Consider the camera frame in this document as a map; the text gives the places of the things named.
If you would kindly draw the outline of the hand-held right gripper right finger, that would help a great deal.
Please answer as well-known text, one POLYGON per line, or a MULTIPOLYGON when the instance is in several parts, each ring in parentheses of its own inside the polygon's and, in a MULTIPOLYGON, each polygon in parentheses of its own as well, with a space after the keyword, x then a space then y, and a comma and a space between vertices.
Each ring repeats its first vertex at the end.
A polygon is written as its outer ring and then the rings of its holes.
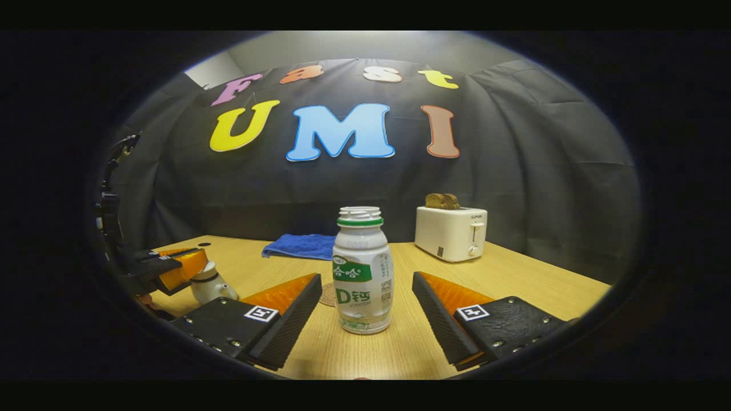
POLYGON ((517 296, 495 300, 426 272, 413 273, 412 290, 459 371, 512 356, 569 325, 517 296))

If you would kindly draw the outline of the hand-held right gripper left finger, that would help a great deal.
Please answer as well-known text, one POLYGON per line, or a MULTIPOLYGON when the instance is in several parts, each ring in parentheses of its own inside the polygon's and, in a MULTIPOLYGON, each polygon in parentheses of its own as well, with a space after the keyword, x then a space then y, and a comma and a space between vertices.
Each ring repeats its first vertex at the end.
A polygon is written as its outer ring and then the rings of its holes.
POLYGON ((282 368, 322 294, 311 273, 242 300, 217 297, 172 325, 209 348, 271 371, 282 368))

